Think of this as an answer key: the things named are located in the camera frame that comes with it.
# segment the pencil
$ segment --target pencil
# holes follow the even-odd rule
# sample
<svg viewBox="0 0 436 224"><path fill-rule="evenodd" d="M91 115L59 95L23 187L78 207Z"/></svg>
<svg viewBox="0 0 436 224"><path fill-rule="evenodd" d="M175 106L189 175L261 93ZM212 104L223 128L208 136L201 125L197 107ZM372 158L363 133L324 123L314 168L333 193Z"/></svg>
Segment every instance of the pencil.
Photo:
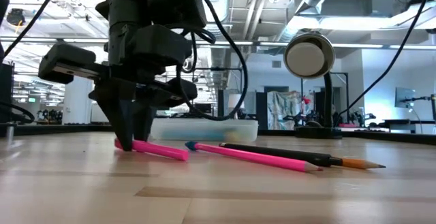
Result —
<svg viewBox="0 0 436 224"><path fill-rule="evenodd" d="M275 167L282 167L285 169L296 170L299 172L322 171L322 168L316 165L296 159L286 159L283 157L263 155L259 153L250 153L242 150L234 150L234 149L223 148L218 146L200 144L197 142L187 142L185 145L190 150L203 150L210 153L217 153L220 155L226 155L237 159L244 159L255 163L261 163L264 165L271 165Z"/></svg>
<svg viewBox="0 0 436 224"><path fill-rule="evenodd" d="M295 150L283 150L277 148L266 148L261 146L246 146L240 144L221 143L220 147L231 148L235 150L243 150L251 153L260 153L276 157L284 157L288 159L297 159L307 161L317 166L330 167L331 165L353 167L357 169L374 169L385 168L386 166L365 161L363 159L346 159L332 157L325 153L310 153Z"/></svg>

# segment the desk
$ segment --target desk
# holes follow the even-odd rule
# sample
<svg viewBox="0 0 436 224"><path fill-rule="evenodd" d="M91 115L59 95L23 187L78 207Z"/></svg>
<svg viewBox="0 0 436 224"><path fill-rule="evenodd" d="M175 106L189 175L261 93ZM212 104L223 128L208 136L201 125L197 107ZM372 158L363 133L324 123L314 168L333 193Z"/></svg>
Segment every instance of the desk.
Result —
<svg viewBox="0 0 436 224"><path fill-rule="evenodd" d="M385 128L389 129L389 132L392 130L404 130L410 131L410 133L416 133L416 125L422 123L423 125L434 125L435 121L410 121L403 119L387 119L385 120Z"/></svg>
<svg viewBox="0 0 436 224"><path fill-rule="evenodd" d="M206 152L188 162L114 148L110 132L0 140L2 223L419 223L436 220L436 146L260 137L254 144L386 169L304 174ZM184 148L183 142L156 142Z"/></svg>

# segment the plastic tray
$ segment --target plastic tray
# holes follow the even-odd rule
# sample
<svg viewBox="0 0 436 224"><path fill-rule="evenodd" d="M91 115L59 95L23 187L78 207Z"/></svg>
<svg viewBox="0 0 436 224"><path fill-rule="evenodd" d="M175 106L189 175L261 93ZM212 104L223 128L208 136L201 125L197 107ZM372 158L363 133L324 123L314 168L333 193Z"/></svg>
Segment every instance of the plastic tray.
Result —
<svg viewBox="0 0 436 224"><path fill-rule="evenodd" d="M209 121L195 118L155 118L151 127L154 140L207 140L254 142L258 122L252 120Z"/></svg>

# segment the lamp head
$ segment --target lamp head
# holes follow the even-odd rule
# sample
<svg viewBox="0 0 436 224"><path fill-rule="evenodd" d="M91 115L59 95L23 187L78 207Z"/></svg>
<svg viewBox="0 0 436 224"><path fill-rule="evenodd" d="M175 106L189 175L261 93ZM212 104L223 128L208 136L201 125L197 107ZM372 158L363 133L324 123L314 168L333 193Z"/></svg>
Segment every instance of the lamp head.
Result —
<svg viewBox="0 0 436 224"><path fill-rule="evenodd" d="M330 71L336 56L326 37L319 33L305 33L291 40L283 59L286 68L295 76L312 79Z"/></svg>

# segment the pink highlighter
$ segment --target pink highlighter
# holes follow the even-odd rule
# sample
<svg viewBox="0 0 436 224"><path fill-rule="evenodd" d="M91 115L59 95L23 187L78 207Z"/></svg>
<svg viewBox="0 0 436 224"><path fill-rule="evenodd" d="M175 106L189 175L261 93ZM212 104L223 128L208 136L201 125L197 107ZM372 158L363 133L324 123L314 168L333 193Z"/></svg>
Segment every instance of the pink highlighter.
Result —
<svg viewBox="0 0 436 224"><path fill-rule="evenodd" d="M140 140L133 140L132 143L133 149L139 153L153 153L181 161L186 161L189 158L189 153L186 150L151 144L150 142L144 142ZM118 141L118 138L115 138L115 146L119 149L123 149Z"/></svg>
<svg viewBox="0 0 436 224"><path fill-rule="evenodd" d="M296 159L287 159L270 155L262 155L259 153L250 153L241 150L223 148L219 146L200 144L197 142L187 142L185 146L190 150L204 150L210 153L218 153L220 155L231 156L237 159L244 159L256 163L262 163L264 165L271 165L289 170L296 170L299 172L322 171L322 168L316 165Z"/></svg>

